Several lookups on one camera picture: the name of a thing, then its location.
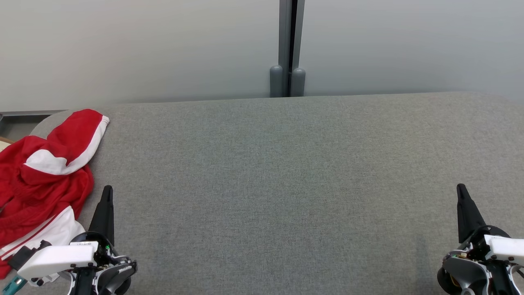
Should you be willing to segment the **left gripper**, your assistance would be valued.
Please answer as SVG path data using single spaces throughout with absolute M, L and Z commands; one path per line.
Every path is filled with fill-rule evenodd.
M 90 246 L 94 252 L 87 265 L 71 265 L 70 295 L 123 295 L 131 285 L 138 263 L 114 248 L 113 188 L 104 187 L 89 231 L 74 237 L 71 246 Z

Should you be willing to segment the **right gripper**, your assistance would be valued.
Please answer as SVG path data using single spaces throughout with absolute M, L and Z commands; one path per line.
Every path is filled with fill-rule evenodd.
M 486 225 L 466 186 L 456 190 L 460 246 L 444 256 L 438 284 L 449 295 L 522 295 L 523 239 Z

